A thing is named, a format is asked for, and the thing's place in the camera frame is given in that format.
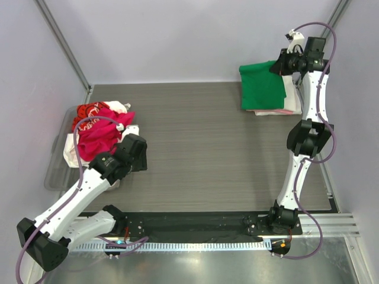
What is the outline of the green t shirt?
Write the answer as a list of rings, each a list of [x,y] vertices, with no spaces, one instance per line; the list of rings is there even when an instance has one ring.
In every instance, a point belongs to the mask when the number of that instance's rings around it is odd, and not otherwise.
[[[283,109],[286,91],[280,75],[269,70],[275,60],[239,67],[243,110]]]

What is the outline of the clear plastic bin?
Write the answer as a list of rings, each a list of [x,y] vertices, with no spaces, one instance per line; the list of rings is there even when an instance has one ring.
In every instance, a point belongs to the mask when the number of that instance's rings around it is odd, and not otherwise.
[[[73,119],[77,116],[76,107],[72,107],[66,112],[52,149],[52,158],[44,182],[45,188],[51,191],[66,190],[79,178],[79,167],[82,165],[80,164],[78,168],[70,168],[63,158],[63,149],[67,135],[69,133],[76,135],[78,130],[75,128],[72,131]]]

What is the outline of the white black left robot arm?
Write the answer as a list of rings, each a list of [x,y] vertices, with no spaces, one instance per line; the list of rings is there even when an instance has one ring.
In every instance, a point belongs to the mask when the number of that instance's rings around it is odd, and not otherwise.
[[[95,215],[74,223],[83,210],[100,194],[132,172],[147,169],[147,142],[128,134],[113,153],[98,154],[79,180],[49,209],[33,220],[23,218],[17,233],[23,250],[45,271],[57,268],[76,246],[91,238],[122,235],[127,228],[126,214],[106,205]]]

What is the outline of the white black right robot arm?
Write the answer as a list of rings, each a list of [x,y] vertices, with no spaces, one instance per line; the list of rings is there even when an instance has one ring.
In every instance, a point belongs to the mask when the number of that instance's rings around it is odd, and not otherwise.
[[[269,232],[285,234],[299,227],[298,202],[307,171],[330,138],[334,126],[326,115],[326,84],[329,61],[324,59],[326,39],[310,37],[306,45],[291,44],[282,49],[269,71],[279,76],[301,75],[303,83],[303,116],[289,132],[287,149],[290,161],[284,185],[268,215],[260,221]]]

